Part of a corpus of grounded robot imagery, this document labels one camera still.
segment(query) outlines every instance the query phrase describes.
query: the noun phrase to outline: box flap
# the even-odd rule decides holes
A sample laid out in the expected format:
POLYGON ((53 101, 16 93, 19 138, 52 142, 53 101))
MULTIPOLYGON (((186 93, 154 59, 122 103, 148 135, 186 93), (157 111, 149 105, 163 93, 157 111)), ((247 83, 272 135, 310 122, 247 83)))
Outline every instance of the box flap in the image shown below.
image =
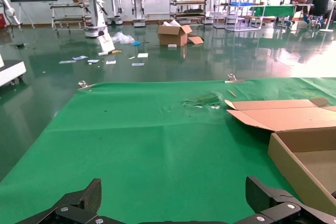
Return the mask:
POLYGON ((311 100, 274 100, 274 101, 246 101, 225 103, 235 110, 265 110, 265 109, 287 109, 287 108, 309 108, 320 107, 329 103, 326 98, 315 98, 311 100))
POLYGON ((240 120, 241 122, 243 122, 247 125, 257 127, 257 128, 262 128, 262 129, 265 129, 265 130, 273 131, 273 129, 271 129, 270 127, 267 127, 266 125, 264 125, 264 124, 258 122, 257 120, 249 117, 248 115, 244 114, 242 111, 227 110, 227 112, 229 112, 236 119, 240 120))
POLYGON ((171 34, 171 35, 178 35, 180 32, 181 27, 177 26, 159 26, 158 27, 158 34, 171 34))
POLYGON ((203 40, 199 37, 188 37, 188 40, 190 40, 193 44, 198 45, 198 44, 203 44, 203 40))
POLYGON ((186 34, 192 32, 191 27, 189 25, 182 26, 181 28, 186 34))

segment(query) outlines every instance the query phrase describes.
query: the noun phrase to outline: cardboard box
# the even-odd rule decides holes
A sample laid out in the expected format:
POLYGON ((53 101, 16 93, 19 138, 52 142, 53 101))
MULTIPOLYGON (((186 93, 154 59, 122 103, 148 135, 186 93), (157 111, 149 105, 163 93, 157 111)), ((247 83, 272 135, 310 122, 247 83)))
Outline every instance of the cardboard box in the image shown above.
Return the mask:
POLYGON ((268 154, 307 206, 336 216, 336 127, 273 133, 268 154))
POLYGON ((4 64, 4 61, 2 60, 2 57, 0 55, 0 68, 3 67, 5 64, 4 64))
POLYGON ((247 125, 274 131, 268 154, 303 203, 336 216, 336 106, 325 98, 225 101, 247 125))
POLYGON ((157 29, 160 45, 177 44, 184 46, 188 42, 188 34, 192 32, 190 26, 159 26, 157 29))

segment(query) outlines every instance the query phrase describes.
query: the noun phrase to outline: white stand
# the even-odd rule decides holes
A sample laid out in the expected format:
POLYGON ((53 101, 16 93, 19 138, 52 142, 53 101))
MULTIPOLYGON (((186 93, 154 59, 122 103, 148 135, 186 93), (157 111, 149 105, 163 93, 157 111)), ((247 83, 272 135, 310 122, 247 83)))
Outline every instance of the white stand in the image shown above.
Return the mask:
POLYGON ((332 9, 331 9, 331 12, 330 12, 330 15, 329 15, 329 18, 328 18, 327 26, 326 26, 325 29, 320 29, 321 32, 323 32, 323 33, 332 33, 334 31, 332 29, 328 29, 333 11, 334 11, 334 5, 332 6, 332 9))
POLYGON ((104 13, 95 0, 89 0, 91 11, 91 26, 85 27, 85 36, 89 38, 97 38, 99 32, 108 33, 107 25, 104 20, 104 13))
POLYGON ((145 27, 146 26, 146 21, 143 18, 143 14, 141 14, 141 18, 138 18, 137 1, 139 2, 140 0, 134 0, 135 19, 133 20, 133 26, 134 27, 145 27))
POLYGON ((30 22, 32 28, 35 29, 34 23, 33 23, 33 21, 31 20, 30 16, 29 16, 29 15, 26 13, 26 11, 23 9, 22 4, 19 3, 19 23, 20 23, 20 25, 19 25, 19 29, 20 29, 20 31, 22 31, 22 29, 21 29, 21 24, 22 24, 22 22, 21 22, 21 10, 24 12, 24 14, 26 15, 26 17, 28 18, 28 20, 29 20, 29 22, 30 22))

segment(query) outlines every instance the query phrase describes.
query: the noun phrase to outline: green cloth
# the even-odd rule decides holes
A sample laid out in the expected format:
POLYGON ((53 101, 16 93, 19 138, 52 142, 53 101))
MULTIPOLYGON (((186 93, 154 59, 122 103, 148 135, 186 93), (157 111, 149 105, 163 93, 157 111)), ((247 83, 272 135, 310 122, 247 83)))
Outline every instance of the green cloth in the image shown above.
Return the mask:
MULTIPOLYGON (((255 8, 254 16, 262 16, 264 7, 255 8)), ((266 6, 264 17, 276 16, 294 16, 295 6, 294 5, 276 5, 276 6, 266 6)))
POLYGON ((325 97, 335 105, 335 86, 336 78, 283 78, 78 91, 0 183, 1 222, 37 214, 93 178, 102 179, 99 214, 127 224, 252 215, 246 176, 293 191, 267 155, 270 132, 240 123, 223 100, 325 97))

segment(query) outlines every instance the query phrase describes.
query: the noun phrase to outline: green floor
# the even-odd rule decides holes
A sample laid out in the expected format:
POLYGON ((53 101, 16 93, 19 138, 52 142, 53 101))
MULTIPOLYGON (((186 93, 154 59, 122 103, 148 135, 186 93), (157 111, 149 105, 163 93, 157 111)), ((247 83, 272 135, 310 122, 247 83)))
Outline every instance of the green floor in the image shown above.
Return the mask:
POLYGON ((273 29, 272 24, 259 32, 235 34, 212 28, 195 29, 194 34, 203 37, 204 44, 168 50, 159 46, 157 25, 109 29, 111 35, 121 29, 141 41, 141 45, 116 44, 122 54, 98 57, 100 48, 96 40, 85 39, 83 31, 71 34, 63 31, 57 38, 49 27, 35 30, 25 27, 21 33, 14 31, 15 39, 0 31, 2 57, 23 59, 27 68, 24 84, 0 87, 0 180, 69 101, 81 80, 87 83, 225 80, 229 73, 238 79, 336 76, 334 34, 285 33, 273 29), (27 43, 26 49, 15 49, 11 46, 15 42, 27 43), (148 52, 149 58, 128 59, 141 52, 148 52), (84 60, 58 64, 81 55, 89 59, 115 59, 117 64, 88 65, 84 60), (145 65, 133 67, 133 62, 145 65))

